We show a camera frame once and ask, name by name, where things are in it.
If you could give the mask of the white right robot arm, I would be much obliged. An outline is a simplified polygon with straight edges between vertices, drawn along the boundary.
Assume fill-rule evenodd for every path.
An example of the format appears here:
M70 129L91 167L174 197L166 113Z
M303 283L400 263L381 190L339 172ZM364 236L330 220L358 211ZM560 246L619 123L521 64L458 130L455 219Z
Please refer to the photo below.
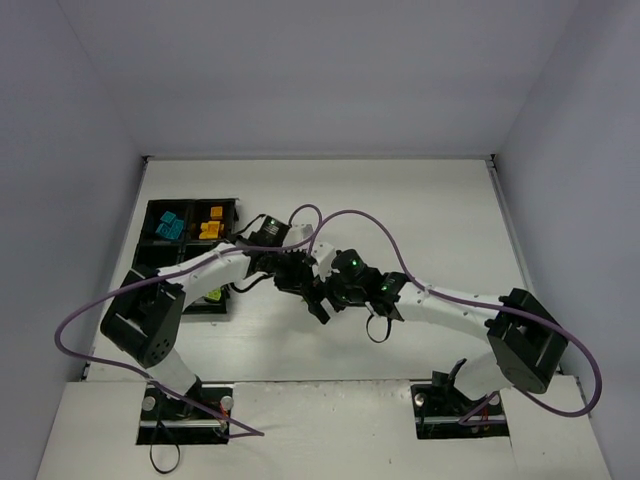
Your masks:
M336 312L362 307L388 323L421 322L476 338L487 352L476 359L459 354L445 373L447 387L470 400L516 388L543 394L553 379L567 340L557 322L528 291L514 288L506 296L430 293L402 272L382 273L353 249L320 244L311 250L322 304Z

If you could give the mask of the long teal lego brick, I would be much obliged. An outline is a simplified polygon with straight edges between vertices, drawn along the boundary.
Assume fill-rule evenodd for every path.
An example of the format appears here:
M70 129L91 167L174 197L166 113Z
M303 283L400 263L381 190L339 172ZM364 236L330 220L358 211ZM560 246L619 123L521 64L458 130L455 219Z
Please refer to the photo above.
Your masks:
M173 223L169 226L167 237L170 240L178 240L182 235L183 229L184 229L184 221L181 219L175 219Z

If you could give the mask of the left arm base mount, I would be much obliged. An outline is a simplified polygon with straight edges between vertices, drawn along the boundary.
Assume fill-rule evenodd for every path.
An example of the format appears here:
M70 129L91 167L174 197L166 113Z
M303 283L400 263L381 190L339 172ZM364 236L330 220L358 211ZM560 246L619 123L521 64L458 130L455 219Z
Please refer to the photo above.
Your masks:
M226 445L229 425L210 413L169 397L147 384L139 415L137 445Z

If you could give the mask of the pale yellow sloped lego brick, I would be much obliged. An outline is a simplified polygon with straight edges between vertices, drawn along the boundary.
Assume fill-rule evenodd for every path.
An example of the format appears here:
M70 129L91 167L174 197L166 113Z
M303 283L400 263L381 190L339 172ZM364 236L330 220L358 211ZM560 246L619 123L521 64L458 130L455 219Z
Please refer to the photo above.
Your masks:
M212 290L204 296L204 300L208 302L219 302L222 298L220 289Z

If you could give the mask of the black divided sorting bin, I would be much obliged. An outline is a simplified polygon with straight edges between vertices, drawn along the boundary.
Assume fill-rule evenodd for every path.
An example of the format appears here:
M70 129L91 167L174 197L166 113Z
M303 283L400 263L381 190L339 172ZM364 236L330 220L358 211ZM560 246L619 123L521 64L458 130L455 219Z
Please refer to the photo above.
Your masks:
M210 209L213 206L224 208L224 218L219 220L224 224L224 231L220 239L200 240L200 224L211 220ZM175 219L184 221L184 229L178 240L162 238L155 233L165 211L173 212ZM237 220L236 200L233 198L151 200L146 205L132 264L159 269L191 260L228 238Z

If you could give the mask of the small teal lego brick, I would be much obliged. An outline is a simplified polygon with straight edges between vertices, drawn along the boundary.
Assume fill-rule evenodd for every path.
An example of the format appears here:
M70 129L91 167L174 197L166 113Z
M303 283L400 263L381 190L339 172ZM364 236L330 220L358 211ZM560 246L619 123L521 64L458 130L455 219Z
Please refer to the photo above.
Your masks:
M176 218L176 215L173 212L165 211L161 216L160 221L166 224L172 224Z

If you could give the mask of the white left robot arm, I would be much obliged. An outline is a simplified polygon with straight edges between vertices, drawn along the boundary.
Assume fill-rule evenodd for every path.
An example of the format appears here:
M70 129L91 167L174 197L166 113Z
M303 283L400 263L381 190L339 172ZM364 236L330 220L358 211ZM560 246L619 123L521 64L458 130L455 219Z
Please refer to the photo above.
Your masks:
M184 310L206 293L256 273L274 280L281 292L300 296L309 312L330 319L315 260L303 249L314 233L310 224L287 225L273 217L244 238L223 240L190 260L160 269L137 266L102 319L100 330L151 379L191 400L202 399L202 382L175 349Z

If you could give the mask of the long orange lego brick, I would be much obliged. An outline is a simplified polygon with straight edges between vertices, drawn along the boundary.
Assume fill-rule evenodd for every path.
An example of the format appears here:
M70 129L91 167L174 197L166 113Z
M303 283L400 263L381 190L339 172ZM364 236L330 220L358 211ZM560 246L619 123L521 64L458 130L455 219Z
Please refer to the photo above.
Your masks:
M200 224L200 240L217 240L221 238L224 224L219 220L211 220Z

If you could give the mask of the orange small lego brick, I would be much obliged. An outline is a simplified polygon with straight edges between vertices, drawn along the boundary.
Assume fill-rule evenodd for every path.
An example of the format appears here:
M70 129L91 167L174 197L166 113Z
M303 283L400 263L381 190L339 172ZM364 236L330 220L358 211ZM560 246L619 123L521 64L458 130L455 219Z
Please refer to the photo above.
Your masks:
M224 208L222 206L213 206L210 209L210 219L212 221L222 220L224 218Z

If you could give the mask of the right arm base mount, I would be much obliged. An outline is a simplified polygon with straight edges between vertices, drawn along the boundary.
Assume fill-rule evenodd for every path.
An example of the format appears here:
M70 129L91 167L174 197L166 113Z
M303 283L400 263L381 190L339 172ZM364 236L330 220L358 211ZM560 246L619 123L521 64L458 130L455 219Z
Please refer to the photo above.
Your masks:
M410 387L415 432L418 440L459 440L508 437L509 427L498 395L470 400L456 388L457 376L466 360L448 373L435 372L427 383Z

